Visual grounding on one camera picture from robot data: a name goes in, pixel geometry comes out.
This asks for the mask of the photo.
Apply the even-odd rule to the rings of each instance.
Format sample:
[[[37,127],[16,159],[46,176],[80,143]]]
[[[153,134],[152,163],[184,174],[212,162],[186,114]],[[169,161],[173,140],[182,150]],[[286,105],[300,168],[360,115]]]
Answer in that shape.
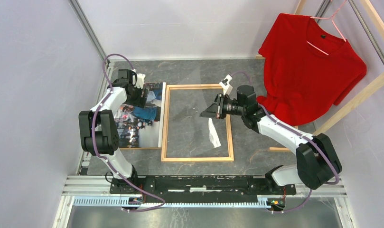
[[[120,149],[157,149],[162,145],[166,83],[146,83],[143,108],[123,103],[114,115]]]

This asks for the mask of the wooden picture frame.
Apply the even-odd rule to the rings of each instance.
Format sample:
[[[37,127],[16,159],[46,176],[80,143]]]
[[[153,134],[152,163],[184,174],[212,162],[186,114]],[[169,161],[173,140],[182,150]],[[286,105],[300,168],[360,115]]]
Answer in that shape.
[[[161,147],[161,161],[162,162],[233,162],[234,161],[234,147],[232,138],[232,127],[230,116],[225,118],[226,134],[227,134],[227,157],[167,157],[167,143],[168,143],[168,130],[169,130],[169,103],[170,93],[172,90],[199,90],[199,89],[222,89],[219,84],[190,84],[190,85],[166,85],[165,88],[165,104],[163,114],[163,130],[162,130],[162,147]]]

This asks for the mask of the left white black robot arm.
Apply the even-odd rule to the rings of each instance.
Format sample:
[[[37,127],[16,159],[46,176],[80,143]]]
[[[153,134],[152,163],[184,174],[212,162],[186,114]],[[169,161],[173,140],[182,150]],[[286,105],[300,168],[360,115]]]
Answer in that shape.
[[[135,193],[140,187],[137,172],[119,148],[119,133],[114,115],[119,107],[129,102],[143,107],[147,89],[145,74],[135,69],[125,69],[114,81],[108,80],[106,93],[90,110],[79,113],[80,141],[84,152],[102,160],[115,179],[122,179],[121,187],[127,193]]]

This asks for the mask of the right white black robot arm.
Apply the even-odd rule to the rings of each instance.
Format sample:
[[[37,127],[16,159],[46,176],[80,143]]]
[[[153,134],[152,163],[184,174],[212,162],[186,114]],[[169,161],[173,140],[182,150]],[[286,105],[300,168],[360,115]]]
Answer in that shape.
[[[290,184],[303,184],[316,190],[324,184],[339,183],[342,166],[330,138],[323,133],[303,132],[279,120],[257,102],[252,86],[239,86],[235,99],[218,93],[214,102],[200,113],[200,117],[216,119],[224,119],[227,115],[240,116],[247,128],[275,140],[295,154],[295,165],[281,165],[266,173],[264,186],[269,193],[276,194]]]

